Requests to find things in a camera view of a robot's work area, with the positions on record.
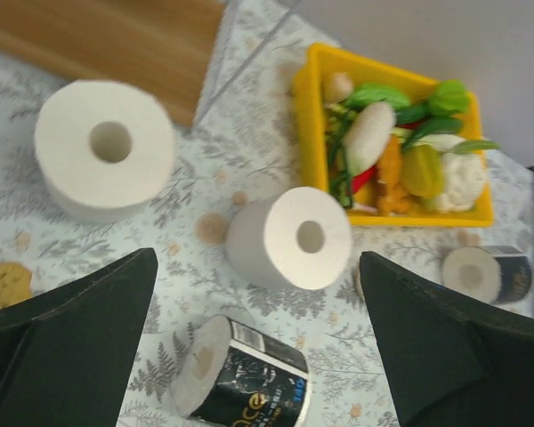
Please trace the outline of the white toilet paper roll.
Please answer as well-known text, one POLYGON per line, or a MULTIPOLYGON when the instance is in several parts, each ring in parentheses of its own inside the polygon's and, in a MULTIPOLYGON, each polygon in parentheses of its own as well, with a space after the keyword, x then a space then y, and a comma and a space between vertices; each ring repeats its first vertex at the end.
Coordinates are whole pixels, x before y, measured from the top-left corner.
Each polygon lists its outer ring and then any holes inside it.
POLYGON ((135 86, 78 80, 51 95, 34 131, 36 160, 53 201, 83 222, 141 211, 174 170, 174 127, 135 86))
POLYGON ((344 273, 352 228, 328 193, 297 187, 238 212, 225 248, 234 270, 253 286, 315 291, 334 285, 344 273))

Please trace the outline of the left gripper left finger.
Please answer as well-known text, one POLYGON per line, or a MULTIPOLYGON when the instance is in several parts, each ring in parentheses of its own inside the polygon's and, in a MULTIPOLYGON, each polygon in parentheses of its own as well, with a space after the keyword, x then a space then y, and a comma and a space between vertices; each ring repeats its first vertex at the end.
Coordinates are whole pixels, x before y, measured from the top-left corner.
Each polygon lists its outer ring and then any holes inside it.
POLYGON ((151 247, 0 310, 0 426, 114 426, 158 272, 151 247))

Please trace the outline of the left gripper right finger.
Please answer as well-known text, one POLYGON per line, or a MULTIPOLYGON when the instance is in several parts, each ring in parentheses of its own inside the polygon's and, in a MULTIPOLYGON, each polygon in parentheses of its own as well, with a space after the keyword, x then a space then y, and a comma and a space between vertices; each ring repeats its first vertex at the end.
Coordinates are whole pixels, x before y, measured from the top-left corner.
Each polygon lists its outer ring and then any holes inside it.
POLYGON ((371 251, 360 282, 400 425, 534 426, 534 318, 371 251))

